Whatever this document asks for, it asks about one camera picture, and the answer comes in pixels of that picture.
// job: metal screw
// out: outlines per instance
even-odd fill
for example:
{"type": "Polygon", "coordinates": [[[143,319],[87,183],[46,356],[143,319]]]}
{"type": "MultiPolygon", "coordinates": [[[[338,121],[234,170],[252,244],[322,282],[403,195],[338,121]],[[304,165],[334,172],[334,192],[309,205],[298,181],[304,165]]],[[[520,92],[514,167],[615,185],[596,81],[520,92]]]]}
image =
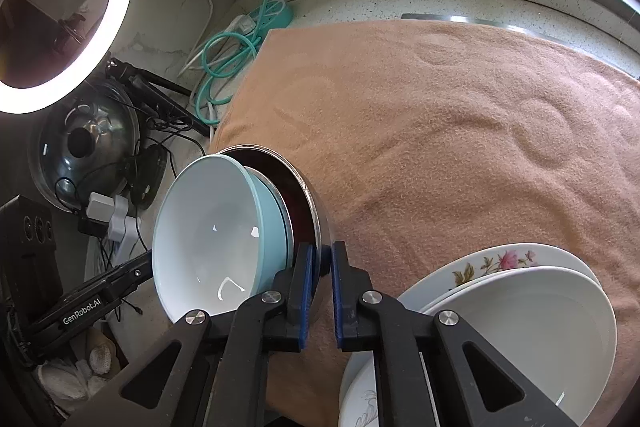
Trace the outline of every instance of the metal screw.
{"type": "Polygon", "coordinates": [[[189,313],[187,313],[187,316],[184,318],[184,320],[187,321],[187,324],[198,325],[198,324],[202,324],[206,317],[207,315],[204,311],[192,310],[189,313]]]}
{"type": "Polygon", "coordinates": [[[367,304],[379,304],[380,301],[382,301],[382,295],[380,292],[376,292],[375,290],[369,290],[362,294],[362,300],[367,304]]]}
{"type": "Polygon", "coordinates": [[[438,320],[445,326],[455,326],[460,320],[460,317],[458,317],[458,314],[456,312],[452,312],[451,310],[444,310],[438,315],[438,320]]]}
{"type": "Polygon", "coordinates": [[[268,290],[262,294],[262,302],[275,304],[282,300],[282,294],[276,290],[268,290]]]}

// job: light blue bowl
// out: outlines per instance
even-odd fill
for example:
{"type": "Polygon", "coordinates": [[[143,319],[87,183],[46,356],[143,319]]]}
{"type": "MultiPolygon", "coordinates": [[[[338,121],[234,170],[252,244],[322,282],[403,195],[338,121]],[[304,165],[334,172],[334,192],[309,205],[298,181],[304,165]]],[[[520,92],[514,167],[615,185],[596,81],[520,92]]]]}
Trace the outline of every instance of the light blue bowl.
{"type": "Polygon", "coordinates": [[[233,311],[270,289],[286,268],[278,202],[238,161],[203,156],[180,173],[162,202],[152,263],[156,291],[173,322],[194,309],[233,311]]]}
{"type": "Polygon", "coordinates": [[[278,202],[271,191],[242,165],[238,163],[238,166],[253,182],[258,219],[262,220],[262,225],[258,227],[260,233],[258,269],[252,288],[252,295],[256,295],[270,289],[274,275],[287,267],[287,232],[278,202]]]}

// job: white plate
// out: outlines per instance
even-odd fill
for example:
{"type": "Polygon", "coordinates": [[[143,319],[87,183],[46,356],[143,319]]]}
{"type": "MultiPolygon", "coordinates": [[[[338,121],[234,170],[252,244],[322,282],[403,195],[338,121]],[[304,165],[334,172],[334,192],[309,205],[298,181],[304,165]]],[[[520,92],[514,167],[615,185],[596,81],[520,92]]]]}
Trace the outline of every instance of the white plate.
{"type": "MultiPolygon", "coordinates": [[[[470,280],[512,268],[559,266],[580,272],[600,285],[591,269],[572,253],[562,248],[539,243],[514,243],[485,248],[449,263],[405,291],[398,300],[408,310],[422,311],[441,295],[470,280]]],[[[353,353],[342,374],[340,405],[351,382],[371,356],[370,351],[353,353]]]]}
{"type": "MultiPolygon", "coordinates": [[[[430,307],[458,312],[581,425],[609,379],[616,320],[599,285],[576,271],[543,266],[499,273],[430,307]]],[[[339,427],[376,427],[372,358],[349,387],[339,427]]]]}

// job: pink towel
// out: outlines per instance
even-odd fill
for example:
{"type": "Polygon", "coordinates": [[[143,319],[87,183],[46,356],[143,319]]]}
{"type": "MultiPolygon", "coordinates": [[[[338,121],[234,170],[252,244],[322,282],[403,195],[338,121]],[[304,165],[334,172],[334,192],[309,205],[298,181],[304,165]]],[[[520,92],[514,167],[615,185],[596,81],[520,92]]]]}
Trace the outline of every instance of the pink towel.
{"type": "MultiPolygon", "coordinates": [[[[340,23],[272,30],[212,148],[289,159],[391,295],[485,247],[579,256],[618,321],[585,423],[602,427],[640,374],[639,123],[638,83],[564,46],[461,23],[340,23]]],[[[308,349],[270,362],[268,405],[307,427],[337,424],[348,355],[332,313],[327,299],[308,349]]]]}

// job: pink flower pattern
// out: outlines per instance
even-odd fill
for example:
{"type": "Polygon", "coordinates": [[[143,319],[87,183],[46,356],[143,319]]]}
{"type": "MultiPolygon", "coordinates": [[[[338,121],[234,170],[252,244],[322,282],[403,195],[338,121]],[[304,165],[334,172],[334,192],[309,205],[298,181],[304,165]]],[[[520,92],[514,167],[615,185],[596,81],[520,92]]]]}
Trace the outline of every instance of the pink flower pattern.
{"type": "Polygon", "coordinates": [[[532,250],[527,251],[524,257],[518,257],[515,250],[506,250],[503,255],[498,254],[497,261],[494,261],[494,257],[485,257],[484,263],[479,267],[477,275],[476,268],[474,268],[471,263],[466,263],[465,269],[453,272],[453,276],[456,286],[460,286],[473,279],[489,275],[490,273],[512,270],[514,268],[538,266],[535,258],[536,253],[532,250]]]}

